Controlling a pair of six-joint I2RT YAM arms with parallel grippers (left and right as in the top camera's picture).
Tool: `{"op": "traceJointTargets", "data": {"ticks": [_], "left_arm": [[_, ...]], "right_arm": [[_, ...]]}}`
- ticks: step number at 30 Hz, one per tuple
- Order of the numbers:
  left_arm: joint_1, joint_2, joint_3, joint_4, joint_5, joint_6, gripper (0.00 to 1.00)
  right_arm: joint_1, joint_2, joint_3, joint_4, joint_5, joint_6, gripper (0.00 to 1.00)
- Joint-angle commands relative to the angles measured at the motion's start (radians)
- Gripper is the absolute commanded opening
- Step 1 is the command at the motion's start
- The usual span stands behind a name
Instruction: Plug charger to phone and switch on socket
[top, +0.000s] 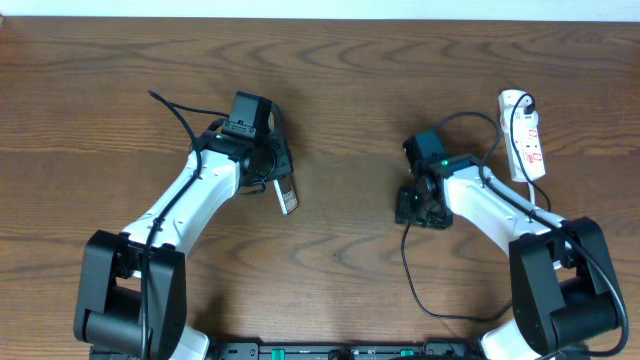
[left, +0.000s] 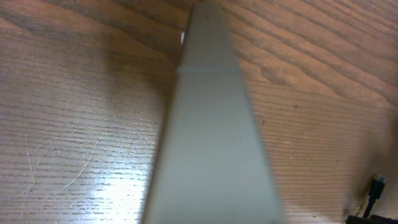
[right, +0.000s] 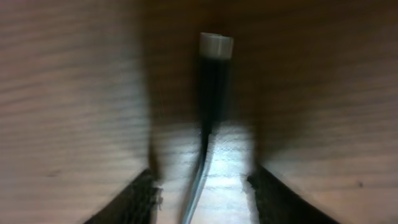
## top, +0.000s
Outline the Galaxy S25 Ultra smartphone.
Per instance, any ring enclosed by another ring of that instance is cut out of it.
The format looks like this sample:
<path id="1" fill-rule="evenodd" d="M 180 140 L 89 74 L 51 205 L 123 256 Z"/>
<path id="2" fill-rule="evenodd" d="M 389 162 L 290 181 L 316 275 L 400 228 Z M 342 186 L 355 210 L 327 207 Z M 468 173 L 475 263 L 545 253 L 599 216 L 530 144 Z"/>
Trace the Galaxy S25 Ultra smartphone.
<path id="1" fill-rule="evenodd" d="M 291 175 L 273 181 L 282 213 L 290 215 L 299 205 Z"/>

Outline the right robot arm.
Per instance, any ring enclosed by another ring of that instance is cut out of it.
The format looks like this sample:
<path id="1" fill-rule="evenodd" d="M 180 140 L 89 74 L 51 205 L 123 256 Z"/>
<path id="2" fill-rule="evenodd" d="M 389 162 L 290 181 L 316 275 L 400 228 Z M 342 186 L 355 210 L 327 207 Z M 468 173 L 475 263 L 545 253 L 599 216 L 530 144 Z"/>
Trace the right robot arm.
<path id="1" fill-rule="evenodd" d="M 446 230 L 460 216 L 508 257 L 512 320 L 461 348 L 470 359 L 593 359 L 630 337 L 624 298 L 601 227 L 567 220 L 505 186 L 485 163 L 442 150 L 408 157 L 397 223 Z"/>

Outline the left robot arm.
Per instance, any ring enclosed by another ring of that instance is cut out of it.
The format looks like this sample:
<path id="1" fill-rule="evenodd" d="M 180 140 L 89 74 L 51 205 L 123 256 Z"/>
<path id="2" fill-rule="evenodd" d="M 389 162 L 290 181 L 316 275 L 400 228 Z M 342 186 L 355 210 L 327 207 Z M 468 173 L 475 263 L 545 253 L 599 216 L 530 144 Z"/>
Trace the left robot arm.
<path id="1" fill-rule="evenodd" d="M 211 339 L 187 323 L 186 258 L 218 209 L 293 171 L 279 129 L 220 119 L 151 208 L 83 255 L 73 325 L 92 359 L 204 359 Z"/>

